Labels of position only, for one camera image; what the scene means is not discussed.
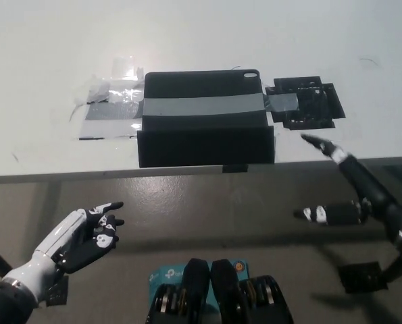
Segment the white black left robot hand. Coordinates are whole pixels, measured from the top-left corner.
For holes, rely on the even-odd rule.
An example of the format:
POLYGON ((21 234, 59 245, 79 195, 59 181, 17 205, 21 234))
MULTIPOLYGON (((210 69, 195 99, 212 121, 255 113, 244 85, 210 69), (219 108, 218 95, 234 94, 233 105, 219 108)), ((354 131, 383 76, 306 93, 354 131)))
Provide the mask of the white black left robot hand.
POLYGON ((116 231, 124 220, 109 212, 123 206, 109 202, 72 211, 34 249, 30 260, 12 269, 3 281, 24 290, 38 306, 62 275, 85 268, 116 247, 116 231))

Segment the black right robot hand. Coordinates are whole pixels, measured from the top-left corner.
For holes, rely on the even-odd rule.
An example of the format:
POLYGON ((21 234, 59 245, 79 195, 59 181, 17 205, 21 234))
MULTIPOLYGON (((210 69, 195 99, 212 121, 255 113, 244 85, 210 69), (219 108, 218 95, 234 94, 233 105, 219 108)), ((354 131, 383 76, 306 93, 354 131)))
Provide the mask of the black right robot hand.
POLYGON ((351 153, 329 140, 309 134, 302 134, 301 138, 337 164, 356 193, 370 203, 372 216, 383 223, 389 240, 401 244, 402 205, 372 172, 351 153))

